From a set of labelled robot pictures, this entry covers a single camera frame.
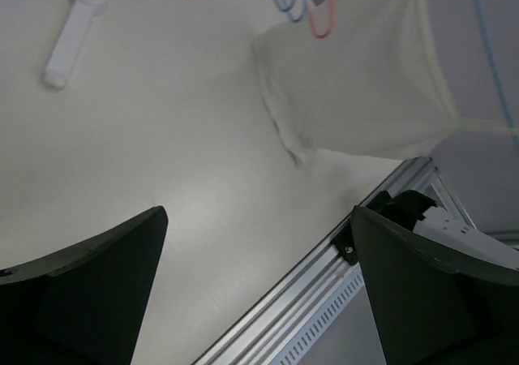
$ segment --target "white plastic handle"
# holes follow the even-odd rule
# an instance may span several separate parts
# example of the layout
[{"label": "white plastic handle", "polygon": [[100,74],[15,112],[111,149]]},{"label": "white plastic handle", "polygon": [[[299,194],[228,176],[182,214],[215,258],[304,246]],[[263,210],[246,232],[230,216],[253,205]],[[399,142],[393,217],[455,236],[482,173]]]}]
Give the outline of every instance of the white plastic handle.
[{"label": "white plastic handle", "polygon": [[58,39],[49,63],[45,68],[43,80],[51,87],[62,89],[72,75],[75,61],[87,37],[90,23],[96,8],[76,0],[68,15],[65,27]]}]

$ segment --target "white cloth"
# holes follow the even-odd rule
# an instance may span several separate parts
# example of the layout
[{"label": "white cloth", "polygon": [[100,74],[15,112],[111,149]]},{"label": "white cloth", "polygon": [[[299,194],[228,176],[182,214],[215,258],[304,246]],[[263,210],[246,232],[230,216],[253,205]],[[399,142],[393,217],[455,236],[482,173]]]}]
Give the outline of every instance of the white cloth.
[{"label": "white cloth", "polygon": [[[315,10],[327,25],[328,7]],[[285,147],[394,159],[426,156],[457,128],[511,133],[460,120],[435,55],[427,0],[337,0],[337,28],[307,24],[256,38],[264,103]]]}]

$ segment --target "black plastic part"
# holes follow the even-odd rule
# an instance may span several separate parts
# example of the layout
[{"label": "black plastic part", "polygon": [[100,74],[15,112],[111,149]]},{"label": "black plastic part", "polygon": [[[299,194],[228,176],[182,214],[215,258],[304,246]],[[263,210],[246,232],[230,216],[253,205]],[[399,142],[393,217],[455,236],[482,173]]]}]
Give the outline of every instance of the black plastic part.
[{"label": "black plastic part", "polygon": [[351,221],[388,365],[519,363],[519,272],[367,208],[356,207]]},{"label": "black plastic part", "polygon": [[430,207],[437,206],[438,204],[433,199],[420,192],[404,191],[395,196],[381,209],[372,211],[412,231],[416,223],[425,218],[423,214]]},{"label": "black plastic part", "polygon": [[[369,209],[378,212],[390,201],[391,195],[386,191],[382,191],[378,193],[366,206]],[[358,262],[354,236],[351,230],[351,219],[348,219],[342,231],[332,239],[332,245],[335,246],[339,255],[348,264],[353,266]]]},{"label": "black plastic part", "polygon": [[94,238],[3,269],[0,363],[126,365],[168,218],[152,208]]}]

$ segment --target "red cable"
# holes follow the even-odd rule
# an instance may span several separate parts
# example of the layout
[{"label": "red cable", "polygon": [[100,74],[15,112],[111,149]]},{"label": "red cable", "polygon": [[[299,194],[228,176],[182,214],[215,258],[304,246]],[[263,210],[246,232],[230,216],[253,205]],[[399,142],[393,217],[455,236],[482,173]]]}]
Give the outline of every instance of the red cable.
[{"label": "red cable", "polygon": [[312,35],[314,37],[316,37],[317,39],[324,39],[325,37],[329,36],[335,29],[335,24],[337,21],[335,0],[328,0],[328,6],[329,6],[330,21],[328,24],[328,30],[326,30],[326,32],[323,32],[322,34],[317,32],[317,26],[315,26],[314,13],[312,12],[310,7],[308,8],[308,23],[310,24],[310,31],[311,31]]}]

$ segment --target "gray wall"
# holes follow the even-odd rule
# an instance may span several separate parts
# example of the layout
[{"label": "gray wall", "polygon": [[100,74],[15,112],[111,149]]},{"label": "gray wall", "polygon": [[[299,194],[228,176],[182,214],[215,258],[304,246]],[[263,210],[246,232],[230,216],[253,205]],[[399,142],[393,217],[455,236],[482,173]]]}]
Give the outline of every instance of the gray wall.
[{"label": "gray wall", "polygon": [[[519,0],[483,0],[497,62],[519,122]],[[430,0],[444,73],[462,116],[504,121],[474,0]],[[509,137],[458,133],[433,152],[480,230],[519,229],[519,153]]]}]

